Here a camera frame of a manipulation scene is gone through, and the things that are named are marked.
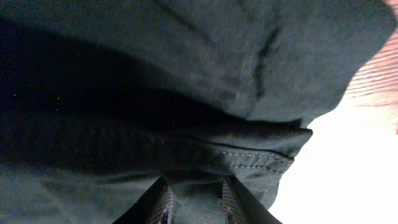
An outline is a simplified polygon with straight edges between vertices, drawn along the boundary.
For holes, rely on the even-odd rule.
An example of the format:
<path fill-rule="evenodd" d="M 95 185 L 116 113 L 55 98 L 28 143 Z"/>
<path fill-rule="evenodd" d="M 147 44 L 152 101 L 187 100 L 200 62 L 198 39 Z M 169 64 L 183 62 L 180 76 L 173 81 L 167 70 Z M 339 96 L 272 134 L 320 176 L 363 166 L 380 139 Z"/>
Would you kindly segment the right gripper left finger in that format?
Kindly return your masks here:
<path fill-rule="evenodd" d="M 163 178 L 157 179 L 139 200 L 113 224 L 172 224 L 174 195 Z"/>

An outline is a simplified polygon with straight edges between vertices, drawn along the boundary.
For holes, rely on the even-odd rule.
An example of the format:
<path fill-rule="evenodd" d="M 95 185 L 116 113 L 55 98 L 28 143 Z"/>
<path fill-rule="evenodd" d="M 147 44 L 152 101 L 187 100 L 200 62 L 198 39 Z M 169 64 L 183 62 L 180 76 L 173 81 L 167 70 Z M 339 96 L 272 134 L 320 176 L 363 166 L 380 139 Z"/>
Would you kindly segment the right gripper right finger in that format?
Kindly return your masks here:
<path fill-rule="evenodd" d="M 223 179 L 222 207 L 227 224 L 282 224 L 233 176 Z"/>

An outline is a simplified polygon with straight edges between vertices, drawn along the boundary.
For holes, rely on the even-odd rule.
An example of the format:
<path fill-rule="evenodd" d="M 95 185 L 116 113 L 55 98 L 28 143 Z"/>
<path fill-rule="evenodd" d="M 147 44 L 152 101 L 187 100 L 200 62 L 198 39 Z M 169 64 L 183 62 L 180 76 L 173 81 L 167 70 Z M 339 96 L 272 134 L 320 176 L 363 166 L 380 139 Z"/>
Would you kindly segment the dark green shorts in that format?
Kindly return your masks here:
<path fill-rule="evenodd" d="M 113 223 L 160 177 L 226 223 L 397 28 L 384 1 L 2 1 L 1 222 Z"/>

